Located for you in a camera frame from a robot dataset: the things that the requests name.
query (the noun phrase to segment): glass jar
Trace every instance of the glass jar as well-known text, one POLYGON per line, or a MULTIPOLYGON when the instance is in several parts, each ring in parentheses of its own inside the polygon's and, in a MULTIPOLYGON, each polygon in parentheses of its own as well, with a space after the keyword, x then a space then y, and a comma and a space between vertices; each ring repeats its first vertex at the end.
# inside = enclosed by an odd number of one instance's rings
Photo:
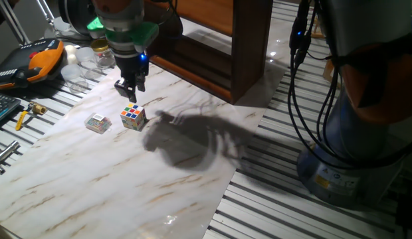
POLYGON ((97 66, 100 69, 111 68, 116 63, 113 54, 108 47, 108 42, 106 39, 94 40, 91 43, 91 48, 95 53, 97 66))

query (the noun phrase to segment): keyboard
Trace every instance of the keyboard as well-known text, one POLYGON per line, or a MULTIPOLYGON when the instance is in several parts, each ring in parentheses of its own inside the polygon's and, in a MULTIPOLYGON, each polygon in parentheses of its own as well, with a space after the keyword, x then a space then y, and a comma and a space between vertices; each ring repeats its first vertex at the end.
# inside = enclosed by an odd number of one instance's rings
POLYGON ((20 100, 0 94, 0 121, 19 105, 20 100))

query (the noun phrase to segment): rubik's cube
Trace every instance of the rubik's cube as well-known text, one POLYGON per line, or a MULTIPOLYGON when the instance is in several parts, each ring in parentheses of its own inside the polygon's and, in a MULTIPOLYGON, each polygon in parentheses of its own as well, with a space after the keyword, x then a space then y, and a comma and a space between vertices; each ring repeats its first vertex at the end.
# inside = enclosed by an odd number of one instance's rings
POLYGON ((141 106, 129 104, 122 113, 120 113, 122 123, 128 129, 140 130, 144 123, 147 122, 146 111, 141 106))

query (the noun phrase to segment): black wire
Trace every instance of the black wire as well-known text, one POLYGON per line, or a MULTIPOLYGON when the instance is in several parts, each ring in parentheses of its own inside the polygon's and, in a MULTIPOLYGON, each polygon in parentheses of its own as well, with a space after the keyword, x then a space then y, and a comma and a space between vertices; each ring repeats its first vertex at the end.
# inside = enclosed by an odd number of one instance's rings
POLYGON ((322 115, 323 115, 323 113, 324 113, 324 110, 326 109, 327 102, 328 102, 328 100, 330 99, 330 96, 332 95, 332 86, 333 86, 333 84, 330 84, 330 89, 328 90, 326 99, 324 100, 324 103, 323 103, 323 105, 322 105, 322 107, 321 107, 320 113, 318 114, 318 119, 317 119, 317 124, 316 124, 316 131, 317 131, 317 134, 318 134, 318 140, 320 140, 320 141, 322 140, 321 135, 320 135, 320 122, 321 122, 321 117, 322 117, 322 115))
POLYGON ((327 145, 327 147, 334 153, 335 151, 332 149, 332 146, 330 146, 330 144, 328 143, 327 140, 327 121, 328 118, 330 116, 330 113, 332 111, 332 106, 333 106, 333 101, 334 101, 334 96, 336 95, 336 88, 338 86, 338 69, 335 68, 334 69, 334 75, 333 75, 333 80, 332 80, 332 85, 330 87, 331 91, 332 91, 332 96, 330 97, 330 103, 328 104, 327 107, 327 112, 326 112, 326 116, 324 117, 324 125, 323 125, 323 137, 324 137, 324 143, 327 145))
POLYGON ((180 39, 182 34, 183 34, 183 25, 182 25, 181 17, 179 16, 179 14, 177 12, 178 0, 175 0, 175 6, 173 5, 173 0, 169 0, 168 3, 169 3, 169 9, 172 10, 172 14, 164 22, 159 23, 159 25, 162 25, 162 24, 166 23, 168 20, 172 19, 173 16, 176 16, 177 20, 178 20, 178 23, 179 23, 179 29, 180 29, 180 31, 178 33, 178 36, 177 37, 168 36, 168 35, 164 35, 164 36, 166 38, 169 38, 169 39, 180 39))
POLYGON ((327 56, 327 57, 324 57, 324 58, 317 58, 317 57, 315 57, 315 56, 312 56, 309 52, 307 52, 306 54, 308 54, 308 56, 310 56, 310 57, 313 58, 314 60, 329 60, 329 59, 332 58, 332 56, 327 56))
POLYGON ((294 116, 293 116, 293 112, 292 112, 292 98, 294 99, 294 101, 296 100, 296 96, 293 95, 294 93, 294 78, 296 76, 296 72, 298 71, 298 66, 294 66, 294 55, 292 54, 290 56, 290 73, 291 73, 291 77, 290 77, 290 86, 289 86, 289 90, 288 90, 288 97, 287 97, 287 106, 288 106, 288 113, 290 116, 290 119, 292 120, 293 123, 293 128, 296 131, 296 133, 298 134, 298 137, 300 139, 300 141, 303 143, 303 145, 309 150, 309 152, 315 156, 315 158, 317 158, 320 162, 329 165, 331 167, 337 168, 337 169, 347 169, 350 170, 352 169, 352 167, 343 167, 343 166, 339 166, 339 165, 334 165, 331 164, 325 160, 323 160, 320 156, 318 156, 316 154, 316 152, 311 148, 311 146, 305 141, 305 139, 303 138, 302 134, 299 132, 298 126, 296 125, 296 122, 294 120, 294 116))
MULTIPOLYGON (((337 56, 335 44, 333 42, 329 42, 329 45, 330 45, 330 48, 332 50, 333 55, 337 56)), ((398 162, 399 160, 402 160, 406 155, 412 153, 412 142, 408 146, 406 146, 403 149, 397 151, 396 153, 393 153, 392 155, 389 155, 387 157, 383 157, 381 159, 376 159, 376 160, 373 160, 373 161, 365 161, 363 163, 360 163, 358 161, 354 161, 353 158, 346 159, 346 158, 340 157, 339 155, 333 153, 330 149, 328 149, 325 145, 323 145, 320 141, 318 141, 315 138, 314 134, 309 130, 308 126, 306 125, 306 122, 304 121, 304 118, 302 117, 302 114, 299 110, 299 106, 298 106, 297 101, 296 101, 296 93, 295 93, 295 87, 294 87, 294 79, 296 77, 298 67, 299 67, 299 64, 295 65, 295 62, 294 62, 294 54, 291 54, 290 55, 291 81, 290 81, 290 88, 289 88, 289 93, 288 93, 288 110, 289 110, 289 114, 290 114, 290 119, 292 120, 294 129, 295 129, 296 133, 298 134, 301 142, 305 145, 305 147, 309 150, 309 152, 311 154, 313 154, 313 156, 315 156, 319 161, 321 161, 322 163, 325 163, 329 166, 338 168, 338 169, 348 169, 348 170, 353 170, 353 169, 375 169, 375 168, 390 166, 390 165, 398 162), (330 164, 329 162, 327 162, 327 161, 323 160, 321 157, 319 157, 314 152, 314 150, 311 149, 311 147, 308 145, 308 143, 302 137, 302 134, 299 132, 298 126, 296 125, 296 122, 294 121, 294 116, 293 116, 292 108, 291 108, 291 99, 292 98, 293 98, 294 107, 296 109, 296 112, 298 113, 298 117, 299 117, 302 125, 304 126, 305 130, 308 132, 308 135, 327 154, 329 154, 330 156, 332 156, 336 159, 339 159, 342 163, 345 163, 345 164, 349 165, 349 167, 341 167, 339 165, 330 164)), ((334 79, 336 79, 336 80, 332 81, 332 85, 334 87, 337 86, 337 77, 338 77, 338 69, 336 67, 335 68, 335 74, 334 74, 334 79)), ((336 93, 336 89, 332 88, 331 93, 332 93, 332 98, 334 98, 334 95, 336 93)))

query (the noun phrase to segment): wooden shelf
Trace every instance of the wooden shelf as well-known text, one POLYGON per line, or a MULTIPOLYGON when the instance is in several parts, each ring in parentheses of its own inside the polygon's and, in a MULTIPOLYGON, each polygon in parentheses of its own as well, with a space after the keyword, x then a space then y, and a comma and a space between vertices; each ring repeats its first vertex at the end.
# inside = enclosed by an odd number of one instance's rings
MULTIPOLYGON (((166 3, 145 1, 145 21, 158 23, 166 3)), ((152 63, 235 104, 264 74, 272 0, 178 0, 181 17, 233 38, 231 55, 189 37, 176 39, 176 16, 148 48, 152 63)))
MULTIPOLYGON (((166 3, 154 4, 167 7, 166 3)), ((233 35, 233 0, 178 0, 177 12, 194 23, 233 35)))

